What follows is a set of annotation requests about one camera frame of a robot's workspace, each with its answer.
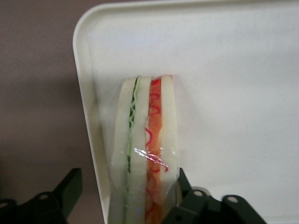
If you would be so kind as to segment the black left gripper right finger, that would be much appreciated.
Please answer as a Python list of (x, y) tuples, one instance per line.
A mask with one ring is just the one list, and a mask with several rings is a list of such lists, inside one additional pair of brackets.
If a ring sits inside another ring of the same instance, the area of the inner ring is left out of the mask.
[(201, 187), (192, 187), (181, 168), (178, 184), (182, 201), (164, 218), (164, 224), (264, 224), (265, 220), (243, 198), (225, 195), (220, 201)]

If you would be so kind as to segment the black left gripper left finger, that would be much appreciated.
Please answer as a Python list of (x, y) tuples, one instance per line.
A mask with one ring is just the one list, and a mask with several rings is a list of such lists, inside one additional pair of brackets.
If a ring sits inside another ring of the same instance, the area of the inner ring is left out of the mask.
[(37, 194), (25, 203), (0, 200), (2, 224), (66, 224), (83, 191), (82, 170), (73, 168), (53, 191)]

